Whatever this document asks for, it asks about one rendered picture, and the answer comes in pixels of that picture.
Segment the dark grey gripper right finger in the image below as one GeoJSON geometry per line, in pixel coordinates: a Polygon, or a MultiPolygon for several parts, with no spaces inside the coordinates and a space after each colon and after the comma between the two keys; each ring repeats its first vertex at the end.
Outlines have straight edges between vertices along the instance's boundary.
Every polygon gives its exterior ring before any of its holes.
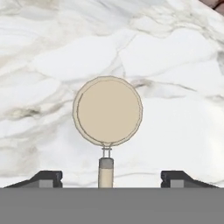
{"type": "Polygon", "coordinates": [[[191,178],[184,171],[161,171],[162,188],[215,188],[215,185],[191,178]]]}

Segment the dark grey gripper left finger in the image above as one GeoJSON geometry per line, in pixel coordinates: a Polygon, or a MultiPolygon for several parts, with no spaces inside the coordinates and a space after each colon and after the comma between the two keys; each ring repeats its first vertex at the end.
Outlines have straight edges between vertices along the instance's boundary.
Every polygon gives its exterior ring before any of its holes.
{"type": "Polygon", "coordinates": [[[62,188],[62,171],[39,171],[32,178],[7,185],[7,188],[62,188]]]}

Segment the beige frying pan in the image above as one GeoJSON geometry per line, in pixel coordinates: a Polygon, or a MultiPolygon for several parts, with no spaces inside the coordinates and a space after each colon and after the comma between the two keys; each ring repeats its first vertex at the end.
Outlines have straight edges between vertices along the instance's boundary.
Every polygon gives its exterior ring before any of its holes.
{"type": "Polygon", "coordinates": [[[138,92],[126,80],[99,76],[88,81],[73,101],[73,121],[82,137],[102,149],[98,164],[98,186],[114,185],[112,148],[129,141],[143,119],[138,92]]]}

